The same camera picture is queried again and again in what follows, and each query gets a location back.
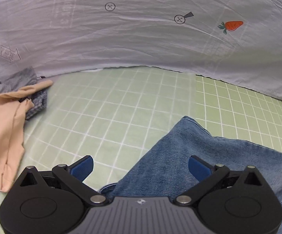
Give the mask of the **blue denim jeans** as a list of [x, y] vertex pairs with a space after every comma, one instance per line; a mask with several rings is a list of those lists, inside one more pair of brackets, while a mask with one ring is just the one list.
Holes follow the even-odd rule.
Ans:
[[[196, 155], [211, 165], [241, 171], [254, 165], [282, 205], [282, 153], [238, 139], [213, 137], [191, 117], [183, 117], [117, 183], [100, 189], [105, 197], [170, 197], [198, 183], [188, 162]], [[278, 230], [282, 233], [282, 224]]]

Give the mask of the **green grid cutting mat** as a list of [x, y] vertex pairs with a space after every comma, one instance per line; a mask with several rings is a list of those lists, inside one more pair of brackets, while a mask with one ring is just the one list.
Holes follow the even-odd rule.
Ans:
[[120, 180], [183, 117], [213, 136], [282, 152], [282, 101], [229, 83], [157, 68], [105, 69], [54, 79], [44, 112], [25, 125], [21, 166], [50, 170], [85, 155], [93, 189]]

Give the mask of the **blue plaid shirt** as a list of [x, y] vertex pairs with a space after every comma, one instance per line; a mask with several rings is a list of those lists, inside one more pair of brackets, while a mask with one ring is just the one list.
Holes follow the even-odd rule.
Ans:
[[[0, 93], [17, 91], [24, 86], [35, 84], [37, 84], [37, 76], [34, 70], [31, 67], [25, 68], [10, 76], [3, 77], [0, 80]], [[28, 121], [47, 107], [48, 89], [45, 88], [37, 91], [29, 95], [27, 98], [34, 104], [34, 107], [26, 113], [26, 120]]]

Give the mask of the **beige sweatshirt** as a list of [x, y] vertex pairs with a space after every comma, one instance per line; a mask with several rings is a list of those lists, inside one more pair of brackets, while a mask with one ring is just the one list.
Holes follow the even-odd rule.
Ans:
[[53, 85], [51, 80], [0, 94], [0, 191], [12, 187], [25, 149], [26, 113], [34, 107], [28, 96]]

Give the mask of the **grey printed backdrop sheet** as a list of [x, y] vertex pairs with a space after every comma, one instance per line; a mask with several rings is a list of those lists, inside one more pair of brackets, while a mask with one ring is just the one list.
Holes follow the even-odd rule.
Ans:
[[155, 66], [282, 100], [282, 0], [0, 0], [0, 76]]

